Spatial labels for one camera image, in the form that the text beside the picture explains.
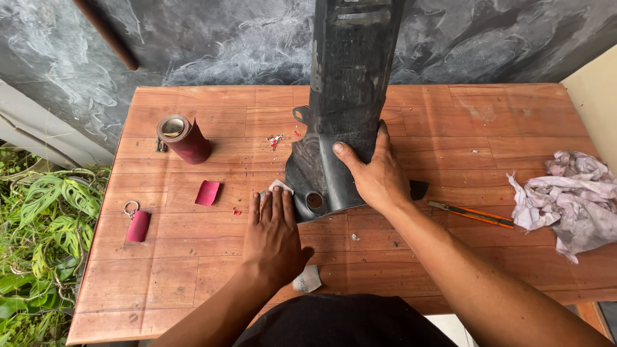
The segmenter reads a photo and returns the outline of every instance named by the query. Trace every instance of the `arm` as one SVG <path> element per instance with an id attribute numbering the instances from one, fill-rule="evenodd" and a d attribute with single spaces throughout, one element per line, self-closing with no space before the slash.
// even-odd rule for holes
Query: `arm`
<path id="1" fill-rule="evenodd" d="M 260 214 L 259 194 L 253 193 L 244 262 L 223 288 L 151 347 L 231 346 L 263 305 L 304 270 L 313 253 L 300 248 L 291 194 L 278 186 L 266 192 Z"/>
<path id="2" fill-rule="evenodd" d="M 409 181 L 392 151 L 385 123 L 379 127 L 370 164 L 344 143 L 335 143 L 333 150 L 351 170 L 360 196 L 411 246 L 480 346 L 614 346 L 422 213 L 410 200 Z"/>

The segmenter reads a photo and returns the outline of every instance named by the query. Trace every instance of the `sandpaper keychain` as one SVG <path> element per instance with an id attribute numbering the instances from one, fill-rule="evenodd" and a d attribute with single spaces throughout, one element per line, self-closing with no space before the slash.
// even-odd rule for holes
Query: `sandpaper keychain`
<path id="1" fill-rule="evenodd" d="M 135 204 L 134 210 L 128 211 L 126 208 L 130 204 Z M 129 201 L 124 205 L 124 213 L 128 214 L 131 219 L 131 225 L 128 227 L 128 234 L 126 234 L 127 241 L 143 242 L 146 239 L 148 233 L 148 227 L 150 226 L 150 213 L 140 211 L 139 203 L 137 201 Z"/>

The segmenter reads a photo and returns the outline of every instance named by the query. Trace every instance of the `wooden table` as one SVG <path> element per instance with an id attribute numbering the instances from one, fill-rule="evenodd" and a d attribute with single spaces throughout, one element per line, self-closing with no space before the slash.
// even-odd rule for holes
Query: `wooden table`
<path id="1" fill-rule="evenodd" d="M 212 296 L 242 261 L 249 195 L 284 179 L 291 143 L 305 125 L 291 115 L 307 86 L 139 87 L 126 119 L 81 286 L 69 343 L 155 338 Z M 197 118 L 213 143 L 189 165 L 156 153 L 168 114 Z M 392 85 L 382 118 L 410 179 L 430 182 L 427 214 L 464 242 L 562 304 L 617 299 L 617 245 L 555 252 L 548 228 L 528 234 L 426 207 L 429 200 L 509 216 L 519 182 L 545 175 L 559 149 L 597 156 L 561 84 Z M 287 138 L 272 152 L 270 135 Z M 221 181 L 213 206 L 194 204 L 203 180 Z M 147 240 L 125 242 L 130 200 L 152 213 Z M 451 312 L 435 283 L 388 221 L 370 208 L 301 225 L 317 252 L 317 293 L 398 295 L 423 314 Z M 352 241 L 355 233 L 360 241 Z M 286 286 L 266 305 L 299 295 Z"/>

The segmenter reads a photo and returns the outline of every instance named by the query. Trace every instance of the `right hand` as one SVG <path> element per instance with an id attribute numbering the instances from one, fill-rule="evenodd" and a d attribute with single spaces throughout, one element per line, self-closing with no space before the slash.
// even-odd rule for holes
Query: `right hand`
<path id="1" fill-rule="evenodd" d="M 369 164 L 363 163 L 346 143 L 337 142 L 332 150 L 351 171 L 362 199 L 379 213 L 384 214 L 392 206 L 412 200 L 409 179 L 392 150 L 383 120 L 379 121 L 375 153 Z"/>

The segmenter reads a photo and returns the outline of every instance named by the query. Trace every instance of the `sandpaper roll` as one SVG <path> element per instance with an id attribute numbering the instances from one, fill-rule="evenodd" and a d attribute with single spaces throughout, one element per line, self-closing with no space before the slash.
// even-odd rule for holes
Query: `sandpaper roll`
<path id="1" fill-rule="evenodd" d="M 148 228 L 150 227 L 150 213 L 135 210 L 131 226 L 128 227 L 126 234 L 127 241 L 143 242 L 146 239 Z"/>
<path id="2" fill-rule="evenodd" d="M 212 152 L 210 141 L 201 135 L 197 120 L 191 125 L 185 116 L 168 115 L 156 129 L 156 134 L 169 148 L 189 164 L 203 163 Z"/>

